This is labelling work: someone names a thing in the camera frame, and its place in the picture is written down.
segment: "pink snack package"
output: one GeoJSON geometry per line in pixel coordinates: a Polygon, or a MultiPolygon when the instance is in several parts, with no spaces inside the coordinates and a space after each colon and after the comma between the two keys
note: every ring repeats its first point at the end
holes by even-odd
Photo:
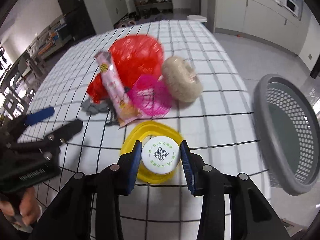
{"type": "Polygon", "coordinates": [[[110,99],[112,100],[119,118],[120,127],[123,127],[141,116],[141,112],[133,105],[132,101],[125,93],[111,53],[100,51],[94,57],[100,67],[102,84],[108,91],[110,99]]]}

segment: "human hand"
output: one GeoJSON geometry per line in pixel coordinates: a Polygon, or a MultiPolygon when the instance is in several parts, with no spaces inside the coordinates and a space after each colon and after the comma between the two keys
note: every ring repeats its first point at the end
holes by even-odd
{"type": "MultiPolygon", "coordinates": [[[[0,201],[0,210],[7,219],[8,217],[15,215],[12,205],[7,201],[0,201]]],[[[22,216],[22,221],[26,226],[34,223],[40,216],[40,207],[36,200],[36,191],[34,187],[27,188],[25,191],[19,206],[19,212],[22,216]]]]}

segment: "white round lid on stool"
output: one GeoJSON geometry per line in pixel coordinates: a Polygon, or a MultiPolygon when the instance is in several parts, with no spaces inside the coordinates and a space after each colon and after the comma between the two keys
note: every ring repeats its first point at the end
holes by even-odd
{"type": "Polygon", "coordinates": [[[206,17],[203,17],[201,15],[195,15],[195,14],[188,15],[187,19],[190,21],[197,21],[197,22],[201,22],[201,23],[207,22],[206,17]]]}
{"type": "Polygon", "coordinates": [[[167,174],[177,167],[180,161],[180,148],[170,137],[156,136],[143,146],[141,159],[149,171],[167,174]]]}

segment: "checkered tablecloth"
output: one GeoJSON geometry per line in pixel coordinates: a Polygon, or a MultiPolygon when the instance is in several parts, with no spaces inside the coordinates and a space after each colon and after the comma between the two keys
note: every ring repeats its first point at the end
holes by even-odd
{"type": "MultiPolygon", "coordinates": [[[[51,70],[34,96],[29,112],[54,106],[55,114],[29,127],[20,141],[43,138],[63,123],[80,118],[84,128],[61,147],[61,176],[36,186],[40,205],[47,207],[77,171],[92,174],[116,163],[119,150],[138,120],[124,128],[105,127],[107,114],[87,116],[80,109],[88,84],[98,73],[95,53],[108,50],[127,35],[147,34],[159,40],[164,59],[172,55],[190,62],[204,91],[191,105],[176,102],[162,119],[179,131],[193,153],[222,173],[247,173],[270,200],[267,170],[260,158],[252,125],[247,89],[233,63],[214,36],[199,22],[161,21],[112,30],[71,47],[51,70]]],[[[230,238],[230,206],[225,196],[226,239],[230,238]]],[[[163,185],[136,181],[130,196],[120,196],[124,239],[196,239],[202,197],[191,196],[182,167],[163,185]]],[[[92,202],[92,239],[95,238],[95,201],[92,202]]]]}

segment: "beige sponge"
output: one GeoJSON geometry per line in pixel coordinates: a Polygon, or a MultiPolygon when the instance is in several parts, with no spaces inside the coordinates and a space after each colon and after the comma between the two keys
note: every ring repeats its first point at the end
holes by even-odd
{"type": "Polygon", "coordinates": [[[182,102],[194,102],[203,86],[195,71],[181,57],[169,57],[162,64],[164,82],[171,95],[182,102]]]}

